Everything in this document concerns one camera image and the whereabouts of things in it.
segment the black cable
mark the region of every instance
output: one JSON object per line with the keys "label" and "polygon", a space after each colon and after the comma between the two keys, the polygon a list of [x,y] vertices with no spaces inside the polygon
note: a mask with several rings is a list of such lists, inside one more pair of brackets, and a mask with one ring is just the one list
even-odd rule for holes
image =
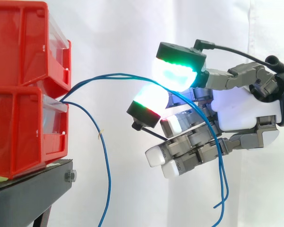
{"label": "black cable", "polygon": [[238,51],[238,50],[226,47],[226,46],[219,46],[219,45],[216,45],[215,43],[211,43],[209,41],[199,40],[199,39],[195,41],[194,48],[200,51],[202,51],[203,49],[205,50],[219,49],[219,50],[229,51],[229,52],[241,55],[245,58],[251,59],[252,61],[255,61],[261,65],[265,65],[267,68],[269,68],[270,70],[276,73],[284,72],[284,63],[280,62],[279,59],[273,55],[268,56],[265,59],[265,61],[261,61],[260,59],[255,58],[247,53],[244,53],[244,52],[241,52],[241,51]]}
{"label": "black cable", "polygon": [[159,139],[161,139],[161,140],[164,140],[164,141],[167,141],[167,140],[168,140],[167,138],[165,138],[165,137],[163,137],[163,136],[160,136],[159,134],[157,134],[157,133],[155,133],[155,132],[153,132],[153,131],[151,131],[151,130],[149,130],[149,129],[147,129],[147,128],[141,128],[141,130],[143,130],[143,131],[149,133],[150,135],[155,136],[155,137],[157,137],[157,138],[159,138]]}
{"label": "black cable", "polygon": [[257,63],[259,63],[259,64],[262,64],[262,65],[265,65],[265,66],[267,66],[267,67],[271,67],[271,66],[272,66],[271,64],[269,64],[269,63],[267,63],[267,62],[265,62],[265,61],[261,61],[260,59],[255,58],[255,57],[253,57],[253,56],[251,56],[251,55],[249,55],[249,54],[247,54],[247,53],[244,53],[244,52],[241,52],[241,51],[238,51],[238,50],[235,50],[235,49],[226,47],[226,46],[215,45],[214,48],[215,48],[215,49],[219,49],[219,50],[229,51],[229,52],[232,52],[232,53],[236,53],[236,54],[238,54],[238,55],[241,55],[241,56],[243,56],[243,57],[245,57],[245,58],[251,59],[252,61],[255,61],[255,62],[257,62]]}

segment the robotic hand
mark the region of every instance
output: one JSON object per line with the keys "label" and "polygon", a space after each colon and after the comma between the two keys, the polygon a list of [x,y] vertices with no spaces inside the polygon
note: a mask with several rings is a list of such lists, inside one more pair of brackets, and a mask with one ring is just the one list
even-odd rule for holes
{"label": "robotic hand", "polygon": [[[203,49],[223,49],[256,62],[238,65],[227,72],[204,69]],[[190,49],[161,43],[158,57],[180,59],[186,65],[192,62],[192,68],[197,68],[195,81],[182,94],[198,102],[217,137],[223,132],[235,133],[229,139],[218,139],[223,155],[234,149],[264,148],[279,135],[276,125],[284,126],[284,64],[275,56],[263,62],[239,51],[197,40]],[[267,71],[264,65],[276,74]],[[168,107],[182,104],[169,94]],[[127,112],[134,117],[133,127],[137,130],[149,126],[147,122],[153,119],[152,113],[147,111],[143,112],[143,117],[132,109]],[[151,167],[162,167],[166,178],[182,175],[218,157],[209,128],[193,109],[162,119],[160,124],[169,139],[145,154]]]}

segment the white fingertip pad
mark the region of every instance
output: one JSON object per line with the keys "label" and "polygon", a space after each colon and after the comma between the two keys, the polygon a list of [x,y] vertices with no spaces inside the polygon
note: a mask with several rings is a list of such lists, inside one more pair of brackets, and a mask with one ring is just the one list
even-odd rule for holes
{"label": "white fingertip pad", "polygon": [[148,149],[145,155],[151,167],[165,164],[165,159],[159,146]]}
{"label": "white fingertip pad", "polygon": [[171,115],[171,116],[167,117],[166,120],[169,123],[169,126],[170,126],[170,129],[171,129],[173,136],[177,136],[177,135],[181,134],[182,129],[181,129],[179,120],[175,115]]}
{"label": "white fingertip pad", "polygon": [[171,160],[162,166],[164,177],[167,179],[179,176],[179,171],[175,160]]}
{"label": "white fingertip pad", "polygon": [[271,144],[278,137],[278,135],[279,130],[262,132],[264,147],[267,147],[269,144]]}

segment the metal bracket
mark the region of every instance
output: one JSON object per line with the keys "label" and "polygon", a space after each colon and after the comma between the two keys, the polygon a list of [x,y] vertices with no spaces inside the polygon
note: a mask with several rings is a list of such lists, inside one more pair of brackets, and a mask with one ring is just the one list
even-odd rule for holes
{"label": "metal bracket", "polygon": [[231,136],[230,140],[240,141],[240,146],[237,146],[234,149],[263,148],[263,133],[268,131],[276,131],[276,135],[278,135],[278,129],[276,128],[274,115],[258,117],[257,124],[253,130],[247,130],[237,133]]}
{"label": "metal bracket", "polygon": [[209,77],[205,87],[208,89],[228,90],[253,85],[262,97],[267,97],[278,88],[275,76],[256,62],[237,65],[227,72],[211,69],[207,71]]}

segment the cable connector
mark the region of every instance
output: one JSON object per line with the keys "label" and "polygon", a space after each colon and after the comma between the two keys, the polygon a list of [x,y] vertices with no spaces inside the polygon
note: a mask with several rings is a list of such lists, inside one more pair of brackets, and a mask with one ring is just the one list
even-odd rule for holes
{"label": "cable connector", "polygon": [[195,45],[194,45],[194,48],[199,51],[202,51],[203,49],[213,50],[215,47],[216,47],[216,44],[205,41],[205,40],[200,40],[200,39],[196,39]]}

